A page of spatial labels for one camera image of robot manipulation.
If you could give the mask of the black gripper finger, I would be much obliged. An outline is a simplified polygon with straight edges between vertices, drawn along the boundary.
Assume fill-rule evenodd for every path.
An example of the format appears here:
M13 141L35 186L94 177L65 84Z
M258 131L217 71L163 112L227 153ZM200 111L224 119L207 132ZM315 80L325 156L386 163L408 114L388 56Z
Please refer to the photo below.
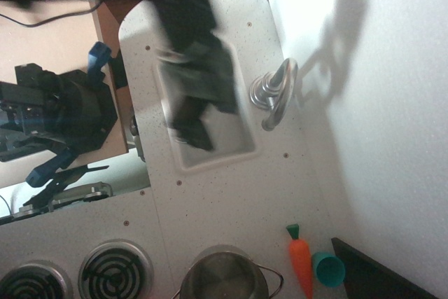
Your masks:
M204 151L213 151L211 137L200 119L187 120L181 127L181 134L185 142Z
M185 96L178 104L169 119L169 126L178 138L207 138L202 116L209 103L205 99Z

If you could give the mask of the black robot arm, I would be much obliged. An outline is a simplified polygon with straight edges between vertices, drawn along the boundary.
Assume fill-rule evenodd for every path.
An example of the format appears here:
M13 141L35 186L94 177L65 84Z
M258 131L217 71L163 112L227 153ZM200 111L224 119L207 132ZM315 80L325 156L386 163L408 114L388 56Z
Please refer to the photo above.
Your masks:
M23 7L36 1L2 0ZM183 93L169 121L177 137L194 148L215 146L202 116L211 105L223 113L238 112L235 78L228 49L214 34L217 27L209 0L140 0L152 3L167 40L158 53L168 75Z

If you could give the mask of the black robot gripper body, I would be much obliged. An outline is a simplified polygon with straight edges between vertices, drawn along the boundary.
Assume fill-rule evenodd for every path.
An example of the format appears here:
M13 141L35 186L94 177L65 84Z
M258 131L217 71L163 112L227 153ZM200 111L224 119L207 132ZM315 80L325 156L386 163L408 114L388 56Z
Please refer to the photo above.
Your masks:
M194 41L184 51L159 50L164 75L185 95L213 104L223 113L236 113L234 68L229 50L214 34Z

